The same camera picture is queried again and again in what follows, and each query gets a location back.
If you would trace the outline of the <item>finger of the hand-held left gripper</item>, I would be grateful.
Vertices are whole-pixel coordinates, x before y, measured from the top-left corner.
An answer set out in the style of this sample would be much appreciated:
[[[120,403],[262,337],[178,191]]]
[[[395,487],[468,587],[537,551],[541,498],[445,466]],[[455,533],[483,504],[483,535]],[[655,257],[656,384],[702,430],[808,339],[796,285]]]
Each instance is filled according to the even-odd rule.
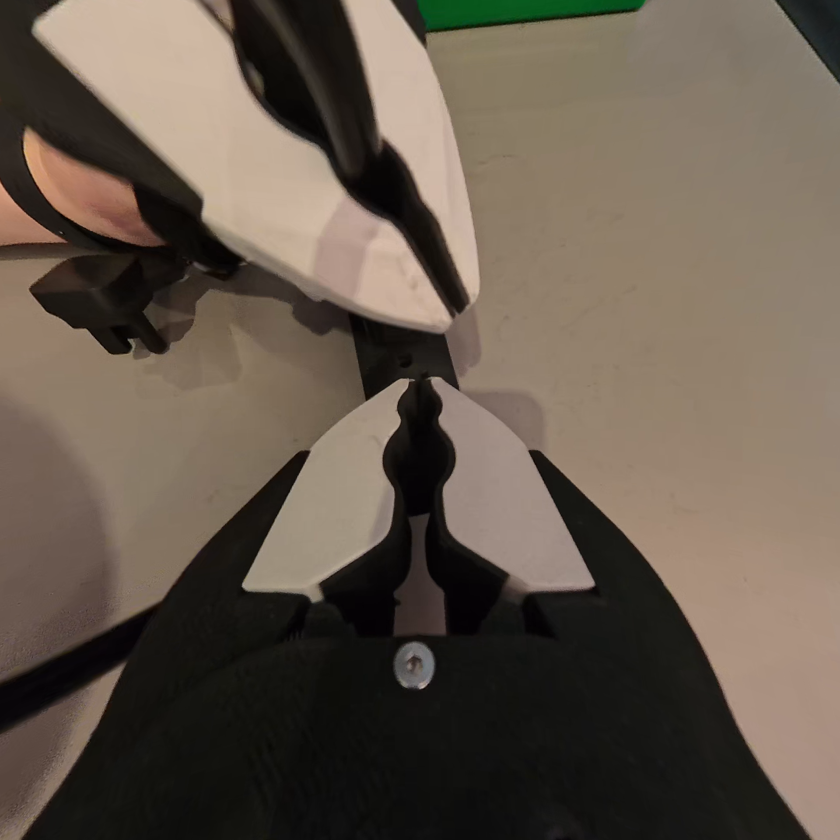
[[[460,314],[477,300],[480,270],[466,177],[416,2],[342,3],[360,51],[383,149],[381,213],[423,279],[406,314]]]
[[[34,33],[202,200],[243,261],[316,300],[444,333],[406,314],[424,277],[382,215],[383,143],[343,2],[57,2]]]

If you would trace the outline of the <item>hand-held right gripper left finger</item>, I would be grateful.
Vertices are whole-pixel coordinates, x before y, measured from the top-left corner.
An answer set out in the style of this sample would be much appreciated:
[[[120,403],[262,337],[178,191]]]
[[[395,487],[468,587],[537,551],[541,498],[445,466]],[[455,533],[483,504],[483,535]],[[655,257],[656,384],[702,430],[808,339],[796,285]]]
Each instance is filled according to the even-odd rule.
[[[243,580],[257,594],[335,606],[359,634],[391,634],[412,533],[397,466],[408,439],[399,380],[311,448]]]

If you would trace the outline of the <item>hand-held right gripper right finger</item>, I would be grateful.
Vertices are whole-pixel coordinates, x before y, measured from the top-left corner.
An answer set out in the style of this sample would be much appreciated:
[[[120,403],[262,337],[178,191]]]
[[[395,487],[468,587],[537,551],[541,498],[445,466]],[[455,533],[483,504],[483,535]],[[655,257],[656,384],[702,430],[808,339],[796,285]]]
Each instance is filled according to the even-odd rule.
[[[428,381],[429,440],[442,473],[432,495],[427,567],[444,595],[448,632],[477,632],[499,602],[597,592],[530,449],[508,425],[445,380]]]

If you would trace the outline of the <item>black power strip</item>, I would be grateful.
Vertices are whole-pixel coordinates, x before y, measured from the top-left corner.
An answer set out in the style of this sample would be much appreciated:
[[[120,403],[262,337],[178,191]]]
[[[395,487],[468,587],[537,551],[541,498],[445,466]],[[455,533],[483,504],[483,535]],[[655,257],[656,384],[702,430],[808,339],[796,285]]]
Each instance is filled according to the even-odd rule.
[[[437,377],[459,389],[443,334],[397,328],[354,314],[350,327],[365,400],[402,379]]]

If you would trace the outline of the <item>black three-prong plug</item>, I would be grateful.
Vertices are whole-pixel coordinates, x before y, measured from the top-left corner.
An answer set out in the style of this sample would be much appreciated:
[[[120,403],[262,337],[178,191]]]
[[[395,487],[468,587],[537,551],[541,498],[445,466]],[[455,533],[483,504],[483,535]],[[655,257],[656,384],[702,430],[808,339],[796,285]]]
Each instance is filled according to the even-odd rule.
[[[230,278],[240,259],[203,265],[169,249],[132,254],[79,255],[60,262],[32,284],[32,297],[49,315],[89,333],[111,355],[140,346],[164,354],[169,343],[148,319],[154,295],[183,280],[190,268]]]

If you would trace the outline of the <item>green plastic bin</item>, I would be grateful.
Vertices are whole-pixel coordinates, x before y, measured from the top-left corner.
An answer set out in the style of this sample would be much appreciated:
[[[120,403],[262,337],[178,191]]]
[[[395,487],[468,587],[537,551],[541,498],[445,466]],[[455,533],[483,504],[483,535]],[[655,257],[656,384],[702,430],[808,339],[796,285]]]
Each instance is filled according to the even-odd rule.
[[[429,32],[628,14],[645,1],[418,1]]]

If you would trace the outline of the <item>black wrist band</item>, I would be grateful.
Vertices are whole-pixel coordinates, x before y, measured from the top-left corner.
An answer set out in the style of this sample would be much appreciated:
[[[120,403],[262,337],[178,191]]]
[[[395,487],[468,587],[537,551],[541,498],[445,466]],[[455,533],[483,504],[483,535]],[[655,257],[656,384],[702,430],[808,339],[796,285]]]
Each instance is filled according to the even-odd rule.
[[[105,253],[132,253],[149,251],[151,249],[168,249],[168,244],[147,224],[163,241],[159,247],[140,247],[128,245],[118,240],[109,239],[87,231],[62,216],[48,204],[38,189],[33,176],[30,174],[24,153],[24,135],[30,129],[15,118],[14,115],[3,110],[1,120],[1,185],[16,204],[32,219],[51,233],[65,240],[66,245],[73,245],[82,249],[103,251]]]

